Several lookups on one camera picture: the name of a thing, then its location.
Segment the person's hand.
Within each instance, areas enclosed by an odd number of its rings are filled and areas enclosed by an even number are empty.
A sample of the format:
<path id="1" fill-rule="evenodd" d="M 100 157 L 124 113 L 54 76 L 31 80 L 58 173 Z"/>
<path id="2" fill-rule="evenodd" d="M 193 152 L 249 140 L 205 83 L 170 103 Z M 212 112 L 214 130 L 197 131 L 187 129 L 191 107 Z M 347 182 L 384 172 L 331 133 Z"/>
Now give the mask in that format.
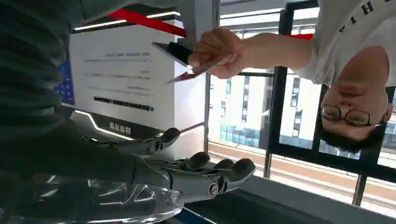
<path id="1" fill-rule="evenodd" d="M 202 34 L 188 58 L 192 67 L 199 67 L 219 57 L 230 56 L 207 71 L 219 79 L 228 79 L 243 70 L 246 46 L 242 39 L 226 29 L 214 29 Z"/>

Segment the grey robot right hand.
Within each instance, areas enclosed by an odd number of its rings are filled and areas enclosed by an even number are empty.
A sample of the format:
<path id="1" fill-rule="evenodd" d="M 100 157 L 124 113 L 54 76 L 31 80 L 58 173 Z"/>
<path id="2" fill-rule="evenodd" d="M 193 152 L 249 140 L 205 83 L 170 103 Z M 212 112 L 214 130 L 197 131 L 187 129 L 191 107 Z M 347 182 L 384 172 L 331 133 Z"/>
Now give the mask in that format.
<path id="1" fill-rule="evenodd" d="M 71 120 L 43 135 L 0 143 L 3 224 L 154 224 L 187 203 L 237 189 L 255 170 L 250 159 L 221 160 L 198 152 L 154 159 L 179 138 L 169 128 L 146 140 L 100 142 Z"/>

